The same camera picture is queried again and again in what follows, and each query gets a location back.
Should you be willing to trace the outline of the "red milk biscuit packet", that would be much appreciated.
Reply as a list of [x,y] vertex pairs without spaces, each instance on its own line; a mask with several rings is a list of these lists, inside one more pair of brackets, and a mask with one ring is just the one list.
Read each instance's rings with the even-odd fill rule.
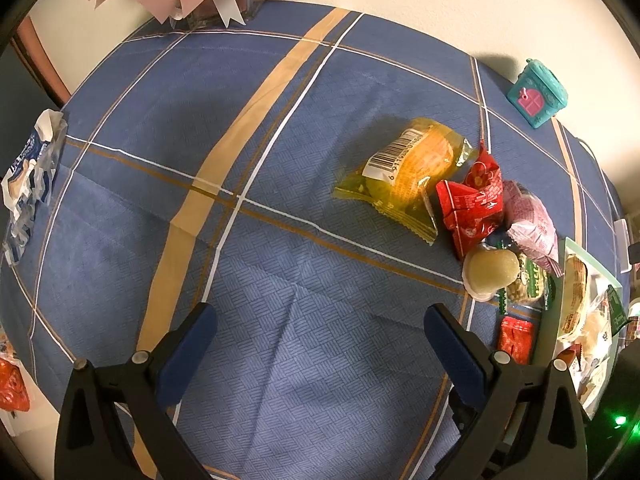
[[527,365],[534,346],[534,328],[532,322],[505,316],[500,323],[497,348],[518,364]]

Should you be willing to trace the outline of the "green pea cracker packet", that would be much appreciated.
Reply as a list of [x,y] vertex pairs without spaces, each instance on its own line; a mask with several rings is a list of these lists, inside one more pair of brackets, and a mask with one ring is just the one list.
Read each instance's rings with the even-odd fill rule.
[[518,273],[510,284],[497,292],[499,312],[507,314],[510,308],[547,311],[554,295],[547,271],[521,250],[510,247],[510,251],[518,259]]

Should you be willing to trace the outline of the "cream bun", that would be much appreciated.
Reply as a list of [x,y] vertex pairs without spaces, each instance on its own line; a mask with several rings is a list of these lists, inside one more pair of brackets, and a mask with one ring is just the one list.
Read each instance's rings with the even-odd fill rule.
[[487,248],[478,245],[464,258],[462,282],[476,301],[486,302],[499,289],[509,286],[518,277],[518,257],[509,249]]

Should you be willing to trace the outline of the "beige bread packet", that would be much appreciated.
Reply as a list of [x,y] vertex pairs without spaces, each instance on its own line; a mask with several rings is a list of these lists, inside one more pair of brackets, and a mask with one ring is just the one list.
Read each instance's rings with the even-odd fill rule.
[[575,254],[565,260],[558,341],[570,342],[584,326],[588,301],[588,269]]

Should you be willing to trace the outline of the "pink snack packet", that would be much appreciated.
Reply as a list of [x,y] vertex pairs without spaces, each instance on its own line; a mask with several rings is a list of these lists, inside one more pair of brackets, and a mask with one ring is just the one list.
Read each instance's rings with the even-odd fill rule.
[[544,203],[518,182],[503,181],[506,234],[527,258],[557,278],[560,266],[558,233]]

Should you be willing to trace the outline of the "red candy snack packet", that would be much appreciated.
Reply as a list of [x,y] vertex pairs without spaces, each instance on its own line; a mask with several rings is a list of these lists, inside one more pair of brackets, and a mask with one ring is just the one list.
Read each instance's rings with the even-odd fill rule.
[[503,219],[501,169],[484,143],[462,183],[448,180],[436,184],[442,221],[450,232],[460,261]]

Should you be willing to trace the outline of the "orange cake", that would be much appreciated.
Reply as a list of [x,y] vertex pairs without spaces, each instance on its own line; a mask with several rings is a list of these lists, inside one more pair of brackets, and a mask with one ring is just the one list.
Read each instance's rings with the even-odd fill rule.
[[460,133],[425,117],[414,118],[392,143],[371,155],[334,188],[340,200],[360,200],[427,244],[436,240],[430,195],[478,151]]

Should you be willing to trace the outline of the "green biscuit packet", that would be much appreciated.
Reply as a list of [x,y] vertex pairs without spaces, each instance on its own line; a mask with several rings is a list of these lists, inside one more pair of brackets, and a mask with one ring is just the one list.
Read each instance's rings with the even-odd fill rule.
[[612,335],[615,336],[629,323],[629,318],[620,301],[620,295],[612,285],[608,285],[606,296],[608,296]]

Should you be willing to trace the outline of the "white tray with green rim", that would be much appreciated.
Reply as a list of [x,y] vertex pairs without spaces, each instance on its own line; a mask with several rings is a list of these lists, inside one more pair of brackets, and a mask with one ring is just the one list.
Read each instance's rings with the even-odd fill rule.
[[611,296],[623,289],[603,264],[574,240],[564,238],[563,275],[549,278],[550,304],[541,315],[532,363],[564,356],[577,399],[588,417],[596,414],[618,351]]

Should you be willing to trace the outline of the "white power strip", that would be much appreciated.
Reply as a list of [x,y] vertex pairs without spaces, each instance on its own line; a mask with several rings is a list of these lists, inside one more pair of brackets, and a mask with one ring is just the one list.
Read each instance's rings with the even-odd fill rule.
[[618,260],[620,260],[620,272],[628,273],[632,269],[632,264],[629,258],[630,238],[626,219],[621,218],[614,221],[614,233]]

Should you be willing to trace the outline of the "blue white tissue pack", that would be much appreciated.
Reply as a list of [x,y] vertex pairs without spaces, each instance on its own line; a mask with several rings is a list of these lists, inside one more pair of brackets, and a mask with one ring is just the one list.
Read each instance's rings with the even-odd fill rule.
[[9,266],[15,266],[24,254],[37,207],[50,203],[67,128],[62,112],[44,110],[1,181],[3,205],[9,211],[2,252]]

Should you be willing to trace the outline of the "blue plaid tablecloth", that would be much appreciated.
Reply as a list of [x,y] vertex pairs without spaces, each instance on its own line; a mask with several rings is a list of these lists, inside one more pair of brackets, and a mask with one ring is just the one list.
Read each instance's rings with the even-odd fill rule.
[[457,437],[423,333],[434,302],[485,344],[450,237],[426,244],[335,185],[432,118],[610,272],[622,207],[565,128],[532,129],[508,84],[382,18],[270,2],[244,28],[145,27],[64,107],[50,204],[1,272],[1,318],[60,406],[74,360],[126,361],[210,302],[218,333],[177,425],[217,479],[425,479]]

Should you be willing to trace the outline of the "teal toy house box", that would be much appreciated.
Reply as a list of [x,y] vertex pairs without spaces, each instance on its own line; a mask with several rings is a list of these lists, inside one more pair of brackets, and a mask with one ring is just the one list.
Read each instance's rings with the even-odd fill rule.
[[567,106],[568,93],[547,66],[528,58],[506,98],[537,129]]

